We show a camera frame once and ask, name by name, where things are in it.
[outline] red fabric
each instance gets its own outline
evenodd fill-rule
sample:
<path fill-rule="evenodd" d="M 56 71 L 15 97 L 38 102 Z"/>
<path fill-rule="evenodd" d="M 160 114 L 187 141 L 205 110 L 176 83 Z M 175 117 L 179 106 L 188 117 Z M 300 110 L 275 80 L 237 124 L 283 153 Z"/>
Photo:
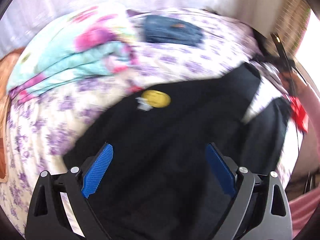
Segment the red fabric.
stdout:
<path fill-rule="evenodd" d="M 292 119 L 302 132 L 308 132 L 309 117 L 297 97 L 289 97 L 292 108 Z"/>

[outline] blue gripper pad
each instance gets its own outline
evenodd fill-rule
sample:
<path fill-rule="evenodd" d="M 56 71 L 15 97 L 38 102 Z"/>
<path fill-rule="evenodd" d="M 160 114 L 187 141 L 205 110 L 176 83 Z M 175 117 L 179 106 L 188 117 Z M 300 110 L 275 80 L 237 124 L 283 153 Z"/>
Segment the blue gripper pad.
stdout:
<path fill-rule="evenodd" d="M 209 144 L 205 150 L 205 157 L 213 174 L 218 179 L 223 192 L 233 198 L 236 194 L 235 176 L 232 174 L 223 158 L 211 144 Z"/>
<path fill-rule="evenodd" d="M 113 158 L 113 147 L 107 144 L 95 159 L 87 173 L 83 176 L 82 194 L 88 198 L 90 194 L 96 192 L 99 183 L 106 172 Z"/>

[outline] blue denim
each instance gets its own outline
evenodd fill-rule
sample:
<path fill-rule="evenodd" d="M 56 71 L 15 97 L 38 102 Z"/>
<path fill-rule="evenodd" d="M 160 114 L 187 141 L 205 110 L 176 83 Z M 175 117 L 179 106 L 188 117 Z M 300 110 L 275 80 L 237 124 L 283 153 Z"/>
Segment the blue denim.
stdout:
<path fill-rule="evenodd" d="M 201 28 L 175 18 L 148 15 L 144 23 L 146 42 L 175 43 L 196 47 L 202 42 Z"/>

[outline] metal screw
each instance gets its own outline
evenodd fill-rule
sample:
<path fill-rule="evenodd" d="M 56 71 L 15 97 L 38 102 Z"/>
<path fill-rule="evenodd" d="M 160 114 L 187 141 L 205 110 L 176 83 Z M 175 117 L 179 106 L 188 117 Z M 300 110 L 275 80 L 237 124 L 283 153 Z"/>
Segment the metal screw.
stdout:
<path fill-rule="evenodd" d="M 239 168 L 239 171 L 240 171 L 241 173 L 248 173 L 248 169 L 247 169 L 246 167 L 240 167 L 240 168 Z"/>
<path fill-rule="evenodd" d="M 79 171 L 79 167 L 72 167 L 70 171 L 71 173 L 77 173 Z"/>
<path fill-rule="evenodd" d="M 276 173 L 275 171 L 270 172 L 271 177 L 276 178 L 278 177 L 278 173 Z"/>
<path fill-rule="evenodd" d="M 48 172 L 47 171 L 42 171 L 41 173 L 40 173 L 40 176 L 41 177 L 46 177 L 48 175 Z"/>

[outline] bed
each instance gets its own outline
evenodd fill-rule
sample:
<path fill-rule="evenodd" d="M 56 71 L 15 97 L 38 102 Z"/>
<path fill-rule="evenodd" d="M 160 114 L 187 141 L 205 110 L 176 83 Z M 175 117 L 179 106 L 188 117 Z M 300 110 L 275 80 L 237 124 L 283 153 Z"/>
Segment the bed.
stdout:
<path fill-rule="evenodd" d="M 9 176 L 0 184 L 0 206 L 23 235 L 33 188 L 41 171 L 66 172 L 62 156 L 104 110 L 129 95 L 130 85 L 148 87 L 156 83 L 219 78 L 249 61 L 259 52 L 252 28 L 239 20 L 199 9 L 169 8 L 154 11 L 191 22 L 204 30 L 199 48 L 180 44 L 143 42 L 142 21 L 148 14 L 130 17 L 139 36 L 135 47 L 140 65 L 114 76 L 88 78 L 56 87 L 24 104 L 13 101 L 7 116 L 6 145 Z M 249 121 L 272 99 L 282 94 L 266 78 L 245 115 Z M 286 187 L 295 162 L 302 133 L 290 120 L 277 165 Z M 82 234 L 68 198 L 63 203 L 73 231 Z"/>

